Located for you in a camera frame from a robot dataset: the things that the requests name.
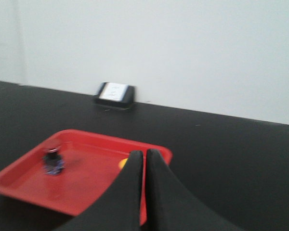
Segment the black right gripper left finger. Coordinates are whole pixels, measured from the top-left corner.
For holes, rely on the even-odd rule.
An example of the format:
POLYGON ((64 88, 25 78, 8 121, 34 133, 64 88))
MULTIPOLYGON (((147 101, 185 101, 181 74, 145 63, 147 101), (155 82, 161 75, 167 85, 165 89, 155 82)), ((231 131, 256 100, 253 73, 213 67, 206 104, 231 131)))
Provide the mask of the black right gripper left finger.
POLYGON ((139 231, 143 152, 132 151, 107 190, 83 213, 57 231, 139 231))

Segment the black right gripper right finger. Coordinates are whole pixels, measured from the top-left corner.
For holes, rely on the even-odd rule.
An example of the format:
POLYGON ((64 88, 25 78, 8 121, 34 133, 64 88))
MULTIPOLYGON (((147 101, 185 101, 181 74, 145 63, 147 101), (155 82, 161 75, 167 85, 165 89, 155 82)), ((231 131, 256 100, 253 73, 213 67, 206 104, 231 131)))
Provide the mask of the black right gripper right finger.
POLYGON ((146 153, 145 199, 152 231, 239 231, 178 180, 157 149, 146 153))

